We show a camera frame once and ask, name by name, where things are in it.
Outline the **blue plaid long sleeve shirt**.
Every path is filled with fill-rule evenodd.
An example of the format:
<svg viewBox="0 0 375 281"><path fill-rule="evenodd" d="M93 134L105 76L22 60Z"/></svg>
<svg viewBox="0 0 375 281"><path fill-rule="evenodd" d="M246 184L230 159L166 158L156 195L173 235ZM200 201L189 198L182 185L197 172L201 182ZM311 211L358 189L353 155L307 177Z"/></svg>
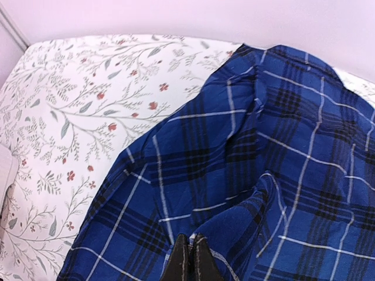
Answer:
<svg viewBox="0 0 375 281"><path fill-rule="evenodd" d="M203 234L222 280L374 279L374 108L300 50L242 45L117 157L59 280L161 280Z"/></svg>

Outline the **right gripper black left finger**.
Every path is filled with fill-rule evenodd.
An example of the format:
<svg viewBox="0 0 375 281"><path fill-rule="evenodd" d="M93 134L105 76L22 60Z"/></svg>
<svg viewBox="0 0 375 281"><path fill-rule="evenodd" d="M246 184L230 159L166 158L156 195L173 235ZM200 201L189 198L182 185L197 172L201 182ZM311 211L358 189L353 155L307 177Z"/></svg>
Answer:
<svg viewBox="0 0 375 281"><path fill-rule="evenodd" d="M185 234L179 234L163 270L161 281L188 281L191 279L190 243Z"/></svg>

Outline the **white plastic bin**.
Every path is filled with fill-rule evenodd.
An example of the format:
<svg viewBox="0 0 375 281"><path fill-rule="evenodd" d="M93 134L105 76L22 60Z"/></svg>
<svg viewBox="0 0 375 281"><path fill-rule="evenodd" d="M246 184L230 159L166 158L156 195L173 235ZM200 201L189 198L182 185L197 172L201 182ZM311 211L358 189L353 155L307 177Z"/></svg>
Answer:
<svg viewBox="0 0 375 281"><path fill-rule="evenodd" d="M18 158L10 148L1 144L1 218L8 212L18 170Z"/></svg>

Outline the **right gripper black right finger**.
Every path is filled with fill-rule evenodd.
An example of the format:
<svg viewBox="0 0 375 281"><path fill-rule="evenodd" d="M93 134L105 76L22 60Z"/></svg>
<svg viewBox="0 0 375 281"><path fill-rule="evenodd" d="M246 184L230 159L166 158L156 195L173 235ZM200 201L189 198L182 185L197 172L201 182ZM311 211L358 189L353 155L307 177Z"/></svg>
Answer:
<svg viewBox="0 0 375 281"><path fill-rule="evenodd" d="M222 280L203 234L193 234L190 237L190 280Z"/></svg>

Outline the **floral patterned table cloth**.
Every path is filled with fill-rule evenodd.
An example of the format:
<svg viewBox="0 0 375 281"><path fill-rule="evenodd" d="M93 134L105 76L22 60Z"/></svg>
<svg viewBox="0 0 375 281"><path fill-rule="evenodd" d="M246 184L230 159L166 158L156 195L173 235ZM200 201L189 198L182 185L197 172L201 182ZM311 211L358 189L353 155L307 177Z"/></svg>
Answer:
<svg viewBox="0 0 375 281"><path fill-rule="evenodd" d="M19 160L1 218L1 279L59 280L119 154L194 99L242 45L116 35L31 46L1 89L1 144ZM333 70L374 108L373 89Z"/></svg>

